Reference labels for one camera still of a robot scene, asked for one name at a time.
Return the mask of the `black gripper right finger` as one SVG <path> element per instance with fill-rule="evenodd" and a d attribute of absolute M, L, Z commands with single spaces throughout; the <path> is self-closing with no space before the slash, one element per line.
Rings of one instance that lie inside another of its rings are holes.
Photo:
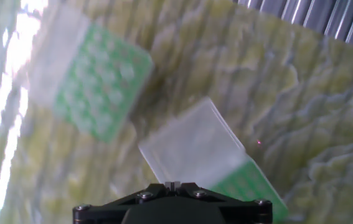
<path fill-rule="evenodd" d="M 273 222 L 273 204 L 267 199 L 241 201 L 195 183 L 180 186 L 180 196 L 191 199 L 187 210 L 204 223 L 265 223 Z"/>

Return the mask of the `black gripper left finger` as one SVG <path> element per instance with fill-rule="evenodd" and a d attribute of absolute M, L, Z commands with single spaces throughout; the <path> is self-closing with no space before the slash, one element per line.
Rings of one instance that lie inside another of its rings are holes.
<path fill-rule="evenodd" d="M 122 223 L 126 213 L 138 205 L 166 196 L 164 184 L 150 184 L 147 188 L 104 205 L 77 205 L 72 210 L 73 224 Z"/>

